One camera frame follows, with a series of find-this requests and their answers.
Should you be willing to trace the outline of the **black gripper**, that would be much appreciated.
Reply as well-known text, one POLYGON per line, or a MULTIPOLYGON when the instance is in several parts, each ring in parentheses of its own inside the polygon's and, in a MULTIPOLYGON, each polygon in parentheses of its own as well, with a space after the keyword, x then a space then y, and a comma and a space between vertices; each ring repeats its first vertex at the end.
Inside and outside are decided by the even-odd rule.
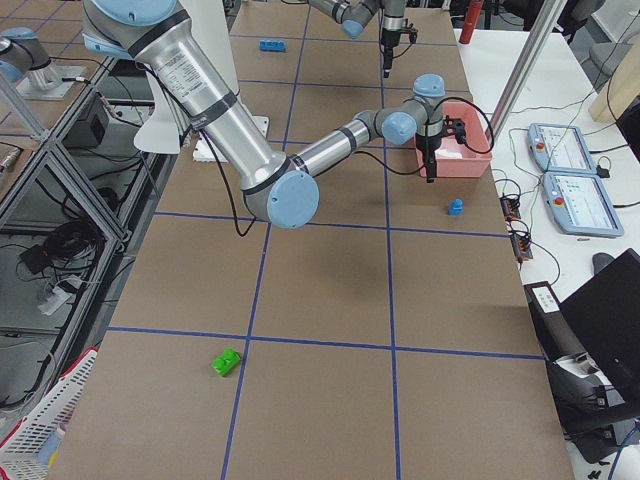
POLYGON ((383 54, 383 77, 390 76, 393 66, 394 49, 399 45, 403 29, 390 30, 383 28, 380 34, 381 53, 383 54))
POLYGON ((434 136, 417 135, 417 152, 419 153, 418 164, 425 170, 426 181, 433 183, 436 180, 436 151, 441 146, 441 135, 434 136))

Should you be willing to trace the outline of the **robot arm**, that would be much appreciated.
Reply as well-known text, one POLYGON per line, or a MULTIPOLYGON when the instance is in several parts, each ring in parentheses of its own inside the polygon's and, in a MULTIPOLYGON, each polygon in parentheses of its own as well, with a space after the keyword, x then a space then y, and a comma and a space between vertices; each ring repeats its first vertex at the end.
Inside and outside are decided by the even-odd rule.
POLYGON ((284 229, 309 222, 320 193, 317 175, 383 138, 414 139, 430 178, 443 130, 443 79, 424 74, 395 108, 366 110, 296 155, 274 150, 235 93, 236 71, 221 6, 179 1, 85 1, 88 49, 149 67, 195 130, 237 170, 247 209, 284 229))
POLYGON ((383 77, 388 78, 393 67, 394 49, 399 46, 402 35, 411 37, 415 29, 405 15, 406 1, 400 0, 363 0, 335 1, 310 0, 309 5, 330 17, 339 24, 342 31, 351 39, 357 39, 374 16, 382 13, 379 45, 383 58, 383 77))

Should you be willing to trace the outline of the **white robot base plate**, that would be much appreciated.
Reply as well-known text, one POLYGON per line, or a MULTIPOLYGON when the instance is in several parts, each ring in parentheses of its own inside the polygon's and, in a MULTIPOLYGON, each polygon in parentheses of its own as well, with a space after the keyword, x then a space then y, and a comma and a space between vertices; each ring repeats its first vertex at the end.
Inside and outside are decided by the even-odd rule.
POLYGON ((227 163, 225 152, 230 149, 236 154, 242 148, 245 135, 242 133, 227 133, 222 136, 214 135, 211 130, 199 133, 196 147, 193 151, 193 160, 196 162, 214 162, 215 159, 227 163))

